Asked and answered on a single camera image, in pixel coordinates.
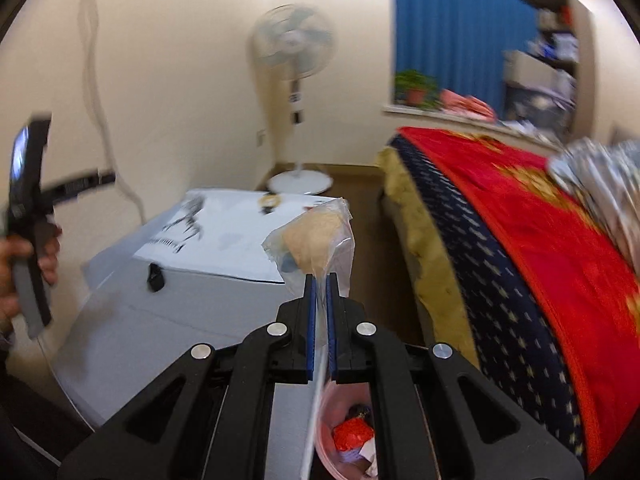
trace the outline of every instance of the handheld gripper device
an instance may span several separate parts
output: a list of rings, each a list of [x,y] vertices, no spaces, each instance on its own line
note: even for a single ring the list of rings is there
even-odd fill
[[[116,179],[113,172],[100,174],[94,170],[41,189],[42,156],[50,123],[50,114],[33,116],[15,138],[5,219],[5,234],[19,235],[35,249],[29,258],[12,261],[15,290],[31,339],[52,319],[49,284],[42,277],[38,259],[45,254],[47,241],[56,233],[56,225],[51,221],[54,207],[75,199],[83,191],[112,184]]]

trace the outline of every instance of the gray tabletop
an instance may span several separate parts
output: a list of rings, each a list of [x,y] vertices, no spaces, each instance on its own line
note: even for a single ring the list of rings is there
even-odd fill
[[[146,226],[85,267],[95,290],[53,362],[61,386],[94,426],[191,346],[239,343],[273,321],[280,304],[292,299],[281,284],[176,270],[165,270],[166,285],[151,293],[148,262],[131,255],[155,227]],[[315,397],[313,383],[276,386],[265,478],[308,476],[307,433]]]

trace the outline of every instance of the fan base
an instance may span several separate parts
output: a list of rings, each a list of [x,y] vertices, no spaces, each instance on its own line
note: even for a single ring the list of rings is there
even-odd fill
[[[285,171],[269,179],[267,188],[272,193],[317,195],[329,189],[334,180],[320,171]]]

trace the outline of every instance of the plastic bag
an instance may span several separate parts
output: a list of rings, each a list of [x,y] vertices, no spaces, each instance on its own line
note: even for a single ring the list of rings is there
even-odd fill
[[[305,278],[318,282],[318,307],[326,317],[326,276],[335,272],[340,295],[349,295],[355,241],[351,214],[343,198],[329,200],[273,230],[262,243],[278,266],[287,288],[297,297],[305,290]]]

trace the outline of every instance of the red blanket with yellow flowers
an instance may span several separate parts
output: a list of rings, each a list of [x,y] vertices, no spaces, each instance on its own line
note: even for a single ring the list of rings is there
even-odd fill
[[[588,213],[545,173],[545,159],[495,139],[401,128],[476,208],[527,281],[558,339],[578,399],[592,471],[640,404],[631,268]]]

